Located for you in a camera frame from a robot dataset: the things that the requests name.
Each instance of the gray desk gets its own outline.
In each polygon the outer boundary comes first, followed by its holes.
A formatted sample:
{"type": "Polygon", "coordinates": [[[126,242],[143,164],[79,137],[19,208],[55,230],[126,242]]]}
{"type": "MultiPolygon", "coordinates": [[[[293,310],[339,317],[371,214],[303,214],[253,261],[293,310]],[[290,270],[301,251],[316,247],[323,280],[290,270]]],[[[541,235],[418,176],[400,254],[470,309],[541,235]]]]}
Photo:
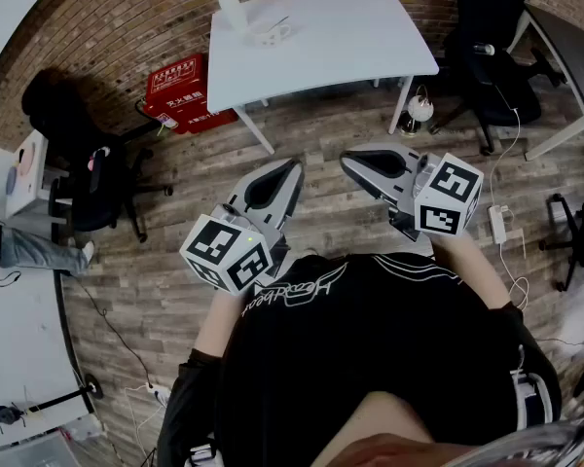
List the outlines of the gray desk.
{"type": "Polygon", "coordinates": [[[564,19],[557,18],[532,5],[526,5],[519,19],[513,43],[508,48],[509,53],[513,51],[530,24],[534,26],[565,73],[582,116],[549,140],[527,151],[528,161],[545,154],[584,130],[584,31],[564,19]]]}

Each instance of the black chair back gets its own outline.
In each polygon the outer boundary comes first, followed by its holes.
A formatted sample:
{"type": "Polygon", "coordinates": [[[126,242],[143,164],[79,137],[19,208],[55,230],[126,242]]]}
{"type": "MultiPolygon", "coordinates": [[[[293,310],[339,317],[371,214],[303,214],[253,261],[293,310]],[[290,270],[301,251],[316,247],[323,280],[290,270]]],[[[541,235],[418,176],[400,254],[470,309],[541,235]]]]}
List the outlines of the black chair back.
{"type": "Polygon", "coordinates": [[[524,1],[457,0],[461,40],[507,48],[513,42],[524,1]]]}
{"type": "Polygon", "coordinates": [[[71,164],[86,167],[97,149],[121,145],[118,137],[101,131],[92,121],[75,87],[67,81],[50,83],[42,71],[30,82],[21,99],[32,127],[71,164]]]}

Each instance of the white cup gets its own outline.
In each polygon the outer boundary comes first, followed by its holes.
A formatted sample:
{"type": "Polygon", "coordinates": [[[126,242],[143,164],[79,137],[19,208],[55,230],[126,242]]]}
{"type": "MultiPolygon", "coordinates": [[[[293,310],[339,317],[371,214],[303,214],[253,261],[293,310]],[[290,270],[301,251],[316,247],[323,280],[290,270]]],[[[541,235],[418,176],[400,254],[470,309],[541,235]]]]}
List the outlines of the white cup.
{"type": "Polygon", "coordinates": [[[278,24],[272,28],[268,24],[260,24],[252,30],[255,45],[262,48],[276,47],[292,32],[289,24],[278,24]]]}

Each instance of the jeans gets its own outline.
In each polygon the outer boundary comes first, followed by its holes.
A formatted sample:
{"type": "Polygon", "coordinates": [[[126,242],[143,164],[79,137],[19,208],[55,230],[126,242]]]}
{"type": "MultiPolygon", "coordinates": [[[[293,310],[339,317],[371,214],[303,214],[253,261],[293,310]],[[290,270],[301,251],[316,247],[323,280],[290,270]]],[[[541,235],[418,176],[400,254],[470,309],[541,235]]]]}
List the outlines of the jeans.
{"type": "Polygon", "coordinates": [[[88,266],[87,257],[80,249],[56,245],[32,233],[2,229],[1,268],[64,269],[79,275],[88,266]]]}

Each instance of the wooden floor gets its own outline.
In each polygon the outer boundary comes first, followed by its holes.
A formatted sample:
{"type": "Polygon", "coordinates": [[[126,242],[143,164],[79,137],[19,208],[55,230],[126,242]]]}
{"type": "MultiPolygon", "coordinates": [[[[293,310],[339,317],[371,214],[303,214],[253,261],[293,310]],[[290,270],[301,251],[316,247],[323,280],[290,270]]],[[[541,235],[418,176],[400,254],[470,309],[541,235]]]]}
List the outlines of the wooden floor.
{"type": "MultiPolygon", "coordinates": [[[[541,252],[538,241],[566,233],[561,208],[548,205],[552,194],[562,193],[574,210],[584,201],[584,133],[526,162],[526,148],[545,140],[579,114],[569,88],[551,90],[544,79],[532,84],[541,98],[544,115],[523,127],[523,138],[500,162],[493,185],[495,201],[509,205],[515,215],[508,227],[510,239],[504,246],[504,259],[516,276],[525,275],[529,280],[525,318],[534,335],[583,341],[584,272],[577,269],[569,292],[556,292],[554,283],[566,275],[569,252],[541,252]]],[[[436,86],[430,91],[436,116],[458,104],[457,97],[441,93],[436,86]]],[[[371,141],[398,141],[439,156],[450,151],[485,172],[485,190],[468,230],[510,284],[487,218],[489,174],[500,154],[499,147],[491,158],[479,155],[481,130],[472,115],[461,117],[434,137],[426,132],[413,139],[389,136],[385,129],[396,98],[394,82],[382,82],[377,90],[363,82],[280,97],[272,100],[270,108],[249,106],[255,122],[276,149],[273,157],[256,144],[241,122],[196,137],[164,134],[156,138],[152,134],[134,146],[134,151],[148,145],[155,152],[143,166],[146,180],[173,183],[175,193],[171,198],[163,194],[137,198],[138,212],[149,235],[145,244],[134,238],[127,219],[116,230],[93,233],[97,253],[82,281],[143,358],[152,381],[168,387],[173,384],[177,365],[186,360],[213,293],[180,258],[180,245],[199,215],[224,201],[240,176],[276,159],[297,157],[305,163],[304,189],[285,230],[293,248],[292,258],[308,247],[324,255],[395,250],[429,254],[425,238],[413,243],[389,226],[386,206],[344,176],[338,156],[346,148],[371,141]]],[[[517,132],[515,128],[492,129],[502,138],[502,151],[517,132]]],[[[84,236],[78,238],[84,242],[84,236]]],[[[95,406],[107,439],[77,446],[76,453],[85,467],[120,465],[115,448],[126,465],[137,467],[143,457],[134,439],[124,388],[145,382],[142,368],[97,316],[80,287],[68,279],[64,289],[81,367],[97,376],[106,394],[95,406]]],[[[522,297],[515,289],[513,300],[518,303],[522,297]]],[[[584,368],[584,348],[549,341],[541,346],[556,366],[568,398],[584,368]]],[[[144,390],[130,396],[138,423],[156,411],[155,400],[144,390]]],[[[160,412],[140,430],[147,451],[156,444],[162,418],[160,412]]]]}

